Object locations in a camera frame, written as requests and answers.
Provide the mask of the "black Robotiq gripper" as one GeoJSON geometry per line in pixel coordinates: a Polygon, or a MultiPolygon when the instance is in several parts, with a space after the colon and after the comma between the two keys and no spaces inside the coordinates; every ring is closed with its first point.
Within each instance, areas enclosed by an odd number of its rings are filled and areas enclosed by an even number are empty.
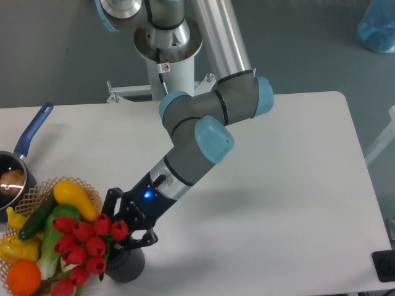
{"type": "Polygon", "coordinates": [[[101,213],[108,216],[111,222],[123,220],[130,231],[144,230],[140,239],[133,237],[133,232],[118,244],[126,250],[149,247],[158,241],[158,236],[152,229],[156,221],[175,204],[164,192],[169,177],[165,173],[155,178],[146,174],[132,189],[122,191],[118,187],[107,190],[101,213]],[[120,207],[115,214],[116,203],[120,199],[120,207]]]}

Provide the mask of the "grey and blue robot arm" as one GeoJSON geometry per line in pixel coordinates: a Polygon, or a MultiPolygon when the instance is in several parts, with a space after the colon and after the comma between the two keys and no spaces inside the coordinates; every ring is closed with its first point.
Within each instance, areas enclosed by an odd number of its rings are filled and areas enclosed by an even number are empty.
{"type": "Polygon", "coordinates": [[[151,91],[160,99],[159,114],[173,148],[133,189],[108,191],[103,211],[122,220],[127,234],[120,245],[133,250],[157,242],[156,221],[232,150],[227,126],[269,112],[273,89],[256,76],[230,1],[193,1],[196,18],[185,15],[183,1],[96,1],[109,31],[114,20],[134,21],[135,46],[153,64],[151,91]],[[214,73],[213,86],[193,95],[194,81],[176,64],[192,62],[205,47],[214,73]]]}

